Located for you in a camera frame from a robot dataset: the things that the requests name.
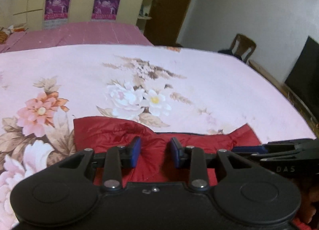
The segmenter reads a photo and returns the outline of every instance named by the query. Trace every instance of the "shelf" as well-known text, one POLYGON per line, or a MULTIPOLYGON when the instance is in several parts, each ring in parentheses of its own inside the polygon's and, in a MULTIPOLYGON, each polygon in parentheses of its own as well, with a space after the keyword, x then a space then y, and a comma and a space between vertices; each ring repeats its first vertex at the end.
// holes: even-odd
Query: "shelf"
POLYGON ((138 29, 141 31, 141 33, 144 34, 144 30, 145 30, 145 26, 146 26, 145 20, 138 19, 136 22, 136 25, 137 25, 138 29))
POLYGON ((143 17, 138 16, 138 19, 150 20, 150 19, 152 19, 152 18, 151 18, 151 17, 146 17, 146 16, 143 16, 143 17))

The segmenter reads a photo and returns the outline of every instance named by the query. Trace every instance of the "purple poster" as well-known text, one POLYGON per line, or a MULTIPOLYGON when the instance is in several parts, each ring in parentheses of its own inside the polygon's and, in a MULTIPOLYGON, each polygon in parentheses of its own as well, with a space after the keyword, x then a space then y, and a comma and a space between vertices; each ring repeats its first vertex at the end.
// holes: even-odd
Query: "purple poster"
POLYGON ((120 0, 95 0, 92 20, 116 20, 120 0))
POLYGON ((46 0, 44 28, 56 28, 68 21, 70 0, 46 0))

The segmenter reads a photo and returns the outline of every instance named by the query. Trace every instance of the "red blanket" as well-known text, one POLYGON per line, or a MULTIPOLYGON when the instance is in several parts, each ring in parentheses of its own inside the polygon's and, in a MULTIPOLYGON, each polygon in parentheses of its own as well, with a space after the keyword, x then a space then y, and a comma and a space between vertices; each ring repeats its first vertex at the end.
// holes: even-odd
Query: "red blanket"
MULTIPOLYGON (((123 171, 123 185, 127 182, 187 182, 189 170, 174 168, 168 148, 172 137, 177 137, 183 146, 193 145, 206 153, 216 153, 219 149, 231 150, 234 146, 255 146, 260 142, 248 126, 244 125, 230 134, 194 135, 185 133, 155 133, 148 127, 133 121, 108 118, 85 117, 74 120, 74 142, 77 150, 93 148, 96 153, 105 152, 110 147, 127 145, 135 136, 142 139, 141 154, 137 167, 123 171)), ((101 184, 101 170, 95 184, 101 184)), ((208 169, 210 185, 216 185, 214 169, 208 169)), ((302 230, 308 226, 295 221, 302 230)))

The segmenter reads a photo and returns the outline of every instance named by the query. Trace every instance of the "black screen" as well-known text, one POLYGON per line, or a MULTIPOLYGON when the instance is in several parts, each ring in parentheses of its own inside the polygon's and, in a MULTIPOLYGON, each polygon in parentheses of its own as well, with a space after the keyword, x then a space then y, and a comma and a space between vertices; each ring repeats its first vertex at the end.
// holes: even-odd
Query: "black screen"
POLYGON ((286 85, 306 104, 319 119, 319 44, 308 37, 286 85))

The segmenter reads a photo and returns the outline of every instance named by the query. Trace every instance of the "round black disc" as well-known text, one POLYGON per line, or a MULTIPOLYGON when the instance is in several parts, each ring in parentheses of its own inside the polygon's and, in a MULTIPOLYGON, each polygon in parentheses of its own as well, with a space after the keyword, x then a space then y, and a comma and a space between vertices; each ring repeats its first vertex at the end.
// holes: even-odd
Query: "round black disc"
POLYGON ((35 174, 11 193, 17 218, 35 226, 62 226, 89 213, 98 199, 96 187, 74 173, 35 174))
POLYGON ((300 206, 297 186, 264 169, 234 170, 212 192, 223 212, 253 226, 291 220, 300 206))

